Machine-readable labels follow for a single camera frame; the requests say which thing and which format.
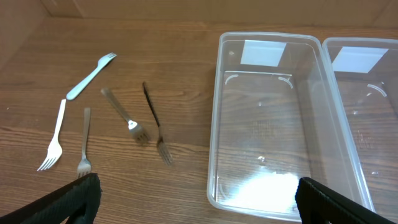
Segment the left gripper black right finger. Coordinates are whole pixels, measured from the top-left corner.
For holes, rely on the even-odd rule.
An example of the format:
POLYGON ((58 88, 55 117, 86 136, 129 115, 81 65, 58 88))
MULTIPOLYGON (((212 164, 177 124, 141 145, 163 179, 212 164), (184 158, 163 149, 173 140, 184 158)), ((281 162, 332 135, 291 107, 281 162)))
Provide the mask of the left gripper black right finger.
POLYGON ((303 224, 394 224, 309 177, 299 180, 295 201, 303 224))

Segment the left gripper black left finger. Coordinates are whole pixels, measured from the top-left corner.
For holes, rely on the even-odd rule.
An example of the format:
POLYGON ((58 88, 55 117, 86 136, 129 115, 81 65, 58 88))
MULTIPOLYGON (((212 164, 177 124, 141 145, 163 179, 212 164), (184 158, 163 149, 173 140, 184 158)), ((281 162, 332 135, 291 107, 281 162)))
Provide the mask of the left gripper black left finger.
POLYGON ((1 217, 1 223, 92 224, 101 200, 98 174, 90 173, 1 217))

